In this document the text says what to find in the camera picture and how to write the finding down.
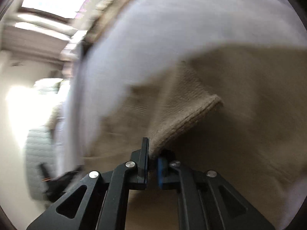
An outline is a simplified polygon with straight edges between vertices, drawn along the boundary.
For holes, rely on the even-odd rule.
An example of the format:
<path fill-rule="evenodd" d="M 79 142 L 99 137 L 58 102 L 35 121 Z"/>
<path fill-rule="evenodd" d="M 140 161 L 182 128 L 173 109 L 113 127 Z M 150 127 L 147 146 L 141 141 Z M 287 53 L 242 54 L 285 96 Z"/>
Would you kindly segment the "lavender embossed bedspread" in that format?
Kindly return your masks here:
<path fill-rule="evenodd" d="M 107 35 L 74 63 L 57 173 L 81 162 L 103 116 L 128 87 L 182 57 L 225 44 L 305 47 L 306 30 L 287 0 L 132 0 Z"/>

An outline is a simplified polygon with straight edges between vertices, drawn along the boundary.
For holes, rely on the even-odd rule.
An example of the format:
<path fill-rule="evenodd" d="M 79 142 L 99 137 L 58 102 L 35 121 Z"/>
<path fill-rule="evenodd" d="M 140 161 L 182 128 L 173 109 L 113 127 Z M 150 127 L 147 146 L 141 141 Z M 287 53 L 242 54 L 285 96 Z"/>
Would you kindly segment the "olive brown knit sweater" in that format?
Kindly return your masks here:
<path fill-rule="evenodd" d="M 110 171 L 150 140 L 188 167 L 213 169 L 275 227 L 306 192 L 306 50 L 227 45 L 180 61 L 131 86 L 102 119 L 85 157 Z"/>

